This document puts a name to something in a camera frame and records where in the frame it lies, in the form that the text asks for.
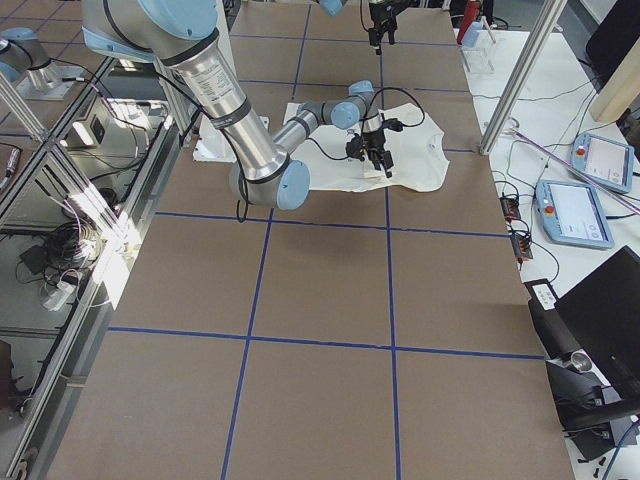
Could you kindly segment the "cream long-sleeve cat shirt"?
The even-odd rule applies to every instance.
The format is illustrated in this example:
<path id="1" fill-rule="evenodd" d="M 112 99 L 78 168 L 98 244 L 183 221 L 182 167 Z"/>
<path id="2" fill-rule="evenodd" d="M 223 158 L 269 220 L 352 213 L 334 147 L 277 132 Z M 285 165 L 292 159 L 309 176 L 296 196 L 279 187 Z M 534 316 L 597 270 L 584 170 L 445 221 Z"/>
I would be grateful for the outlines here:
<path id="1" fill-rule="evenodd" d="M 385 132 L 385 149 L 394 162 L 391 176 L 374 168 L 368 160 L 346 160 L 345 146 L 360 131 L 320 126 L 311 138 L 291 154 L 307 165 L 312 190 L 365 192 L 399 185 L 417 192 L 439 189 L 444 183 L 449 161 L 442 149 L 444 132 L 424 111 L 405 103 L 383 112 L 407 125 L 401 132 Z"/>

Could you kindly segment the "blue cup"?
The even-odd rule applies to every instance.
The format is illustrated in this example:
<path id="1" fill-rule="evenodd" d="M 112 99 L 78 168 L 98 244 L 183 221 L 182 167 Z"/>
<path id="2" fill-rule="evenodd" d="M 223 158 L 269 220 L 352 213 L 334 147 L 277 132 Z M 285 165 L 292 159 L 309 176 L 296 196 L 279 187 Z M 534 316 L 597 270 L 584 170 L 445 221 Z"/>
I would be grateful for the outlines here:
<path id="1" fill-rule="evenodd" d="M 472 22 L 464 36 L 462 37 L 460 44 L 467 48 L 473 48 L 479 38 L 479 34 L 483 29 L 483 24 L 480 21 Z"/>

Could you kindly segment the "red bottle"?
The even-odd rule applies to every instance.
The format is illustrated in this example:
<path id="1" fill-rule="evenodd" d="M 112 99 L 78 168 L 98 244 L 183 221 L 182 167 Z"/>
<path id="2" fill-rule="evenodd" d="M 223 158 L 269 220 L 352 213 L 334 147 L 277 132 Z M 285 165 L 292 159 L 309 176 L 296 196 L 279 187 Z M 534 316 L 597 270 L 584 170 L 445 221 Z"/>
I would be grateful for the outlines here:
<path id="1" fill-rule="evenodd" d="M 468 0 L 465 6 L 462 22 L 459 27 L 459 34 L 464 35 L 471 24 L 476 20 L 481 7 L 480 0 Z"/>

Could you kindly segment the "orange black connector strip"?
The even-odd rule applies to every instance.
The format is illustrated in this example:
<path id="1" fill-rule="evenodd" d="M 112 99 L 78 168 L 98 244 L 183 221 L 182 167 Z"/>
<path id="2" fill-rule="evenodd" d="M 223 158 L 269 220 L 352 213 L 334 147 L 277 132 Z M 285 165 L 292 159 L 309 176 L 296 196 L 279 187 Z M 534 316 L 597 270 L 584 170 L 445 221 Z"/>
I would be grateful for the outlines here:
<path id="1" fill-rule="evenodd" d="M 532 234 L 529 225 L 522 219 L 519 198 L 502 195 L 499 198 L 516 261 L 522 265 L 533 259 Z"/>

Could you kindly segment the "blue teach pendant near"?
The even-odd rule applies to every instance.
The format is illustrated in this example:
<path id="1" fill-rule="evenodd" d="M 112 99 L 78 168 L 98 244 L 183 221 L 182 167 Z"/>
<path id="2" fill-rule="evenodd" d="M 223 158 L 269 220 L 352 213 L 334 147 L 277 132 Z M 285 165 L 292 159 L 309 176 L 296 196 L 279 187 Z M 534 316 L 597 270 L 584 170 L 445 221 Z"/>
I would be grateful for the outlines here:
<path id="1" fill-rule="evenodd" d="M 613 235 L 593 186 L 540 180 L 535 199 L 543 230 L 553 243 L 598 250 L 614 247 Z"/>

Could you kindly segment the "blue teach pendant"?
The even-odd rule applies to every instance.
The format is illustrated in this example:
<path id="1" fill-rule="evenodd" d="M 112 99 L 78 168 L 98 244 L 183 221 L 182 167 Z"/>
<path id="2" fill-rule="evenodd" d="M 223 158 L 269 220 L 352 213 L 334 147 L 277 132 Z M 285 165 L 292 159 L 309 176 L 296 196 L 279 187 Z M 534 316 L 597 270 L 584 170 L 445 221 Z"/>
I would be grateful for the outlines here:
<path id="1" fill-rule="evenodd" d="M 593 186 L 540 180 L 535 199 L 543 230 L 553 243 L 598 250 L 614 247 L 613 235 Z"/>
<path id="2" fill-rule="evenodd" d="M 632 189 L 634 159 L 632 146 L 583 133 L 574 140 L 570 162 L 597 183 L 627 194 Z"/>

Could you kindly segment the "blue teach pendant far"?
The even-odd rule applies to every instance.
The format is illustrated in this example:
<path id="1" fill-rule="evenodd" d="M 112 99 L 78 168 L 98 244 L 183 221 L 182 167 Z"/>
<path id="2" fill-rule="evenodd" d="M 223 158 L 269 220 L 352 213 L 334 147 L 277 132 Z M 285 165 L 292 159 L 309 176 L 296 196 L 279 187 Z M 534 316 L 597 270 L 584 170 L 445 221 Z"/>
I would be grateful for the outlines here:
<path id="1" fill-rule="evenodd" d="M 627 194 L 632 189 L 634 159 L 632 146 L 583 133 L 574 140 L 570 162 L 597 183 Z"/>

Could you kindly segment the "wooden board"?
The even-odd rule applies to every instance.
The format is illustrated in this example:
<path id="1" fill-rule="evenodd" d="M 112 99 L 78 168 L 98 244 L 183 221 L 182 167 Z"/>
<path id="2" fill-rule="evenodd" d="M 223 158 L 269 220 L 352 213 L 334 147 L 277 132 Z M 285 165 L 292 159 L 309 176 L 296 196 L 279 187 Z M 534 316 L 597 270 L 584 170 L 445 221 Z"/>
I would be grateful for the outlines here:
<path id="1" fill-rule="evenodd" d="M 591 117 L 615 121 L 639 95 L 639 2 L 617 1 L 586 51 L 603 83 L 590 107 Z"/>

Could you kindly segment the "black monitor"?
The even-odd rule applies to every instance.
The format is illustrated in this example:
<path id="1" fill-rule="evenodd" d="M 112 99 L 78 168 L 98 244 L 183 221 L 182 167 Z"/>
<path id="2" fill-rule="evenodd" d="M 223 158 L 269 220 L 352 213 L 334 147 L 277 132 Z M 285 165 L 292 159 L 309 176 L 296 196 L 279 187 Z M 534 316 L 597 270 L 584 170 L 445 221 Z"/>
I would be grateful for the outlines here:
<path id="1" fill-rule="evenodd" d="M 569 331 L 623 398 L 639 395 L 639 255 L 624 246 L 556 302 Z"/>

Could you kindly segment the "silver metal cylinder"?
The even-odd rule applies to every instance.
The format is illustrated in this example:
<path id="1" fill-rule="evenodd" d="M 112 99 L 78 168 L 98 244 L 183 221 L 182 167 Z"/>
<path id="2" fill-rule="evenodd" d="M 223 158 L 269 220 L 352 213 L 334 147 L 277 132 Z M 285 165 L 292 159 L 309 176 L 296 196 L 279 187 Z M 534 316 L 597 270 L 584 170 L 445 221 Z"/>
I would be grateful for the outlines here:
<path id="1" fill-rule="evenodd" d="M 568 358 L 567 368 L 576 373 L 584 374 L 593 369 L 593 362 L 584 351 L 574 351 Z"/>

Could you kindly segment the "aluminium frame post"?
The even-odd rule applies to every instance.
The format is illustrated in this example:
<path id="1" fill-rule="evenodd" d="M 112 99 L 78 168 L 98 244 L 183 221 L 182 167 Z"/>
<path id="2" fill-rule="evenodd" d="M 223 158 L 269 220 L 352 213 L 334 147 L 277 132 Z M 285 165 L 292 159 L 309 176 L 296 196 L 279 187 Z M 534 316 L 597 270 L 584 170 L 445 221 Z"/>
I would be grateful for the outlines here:
<path id="1" fill-rule="evenodd" d="M 502 95 L 479 144 L 479 153 L 489 155 L 529 78 L 567 0 L 546 0 L 516 61 Z"/>

